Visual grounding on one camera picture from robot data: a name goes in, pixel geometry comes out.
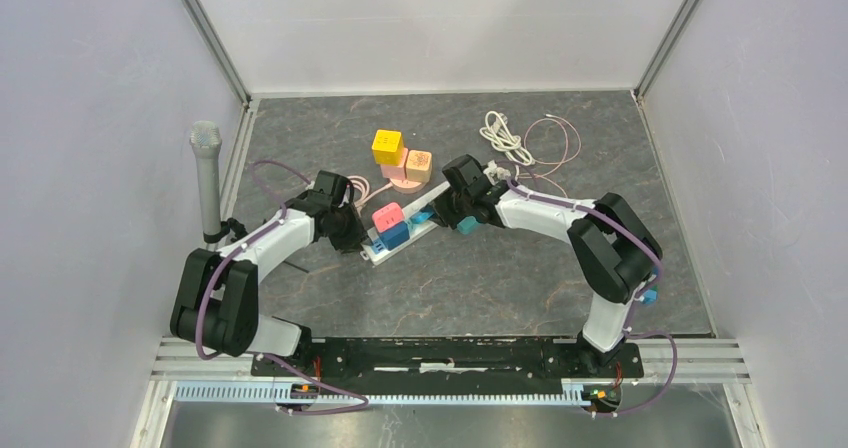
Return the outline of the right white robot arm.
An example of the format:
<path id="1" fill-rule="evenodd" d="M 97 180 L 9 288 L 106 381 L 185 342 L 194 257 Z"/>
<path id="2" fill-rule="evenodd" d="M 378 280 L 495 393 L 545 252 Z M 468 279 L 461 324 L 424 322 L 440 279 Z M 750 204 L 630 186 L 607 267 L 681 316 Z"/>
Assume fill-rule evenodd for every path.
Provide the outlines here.
<path id="1" fill-rule="evenodd" d="M 442 173 L 448 186 L 431 204 L 439 225 L 461 233 L 482 224 L 526 230 L 573 249 L 593 292 L 577 338 L 578 364 L 591 376 L 612 369 L 633 302 L 663 273 L 662 249 L 627 201 L 615 193 L 574 200 L 542 194 L 512 178 L 497 181 L 470 155 L 452 160 Z"/>

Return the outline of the light blue plug adapter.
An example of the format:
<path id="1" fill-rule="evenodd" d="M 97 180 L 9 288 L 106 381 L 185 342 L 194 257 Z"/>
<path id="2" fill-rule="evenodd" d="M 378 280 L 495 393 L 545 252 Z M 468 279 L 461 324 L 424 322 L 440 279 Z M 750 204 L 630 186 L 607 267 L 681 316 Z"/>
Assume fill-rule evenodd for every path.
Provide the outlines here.
<path id="1" fill-rule="evenodd" d="M 420 210 L 409 217 L 409 222 L 411 225 L 420 225 L 430 221 L 433 216 L 434 212 L 432 210 Z"/>

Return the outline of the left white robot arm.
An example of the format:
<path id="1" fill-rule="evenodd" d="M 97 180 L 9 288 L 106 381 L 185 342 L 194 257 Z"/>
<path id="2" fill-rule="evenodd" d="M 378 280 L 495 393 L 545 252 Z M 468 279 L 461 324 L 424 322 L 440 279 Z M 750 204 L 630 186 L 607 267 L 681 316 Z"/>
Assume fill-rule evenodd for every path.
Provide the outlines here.
<path id="1" fill-rule="evenodd" d="M 304 192 L 243 239 L 216 251 L 192 251 L 178 286 L 171 334 L 194 343 L 203 359 L 270 353 L 288 374 L 306 373 L 314 362 L 313 347 L 302 341 L 307 328 L 262 315 L 259 286 L 291 255 L 321 239 L 340 253 L 359 251 L 367 231 L 353 196 L 348 178 L 320 171 Z"/>

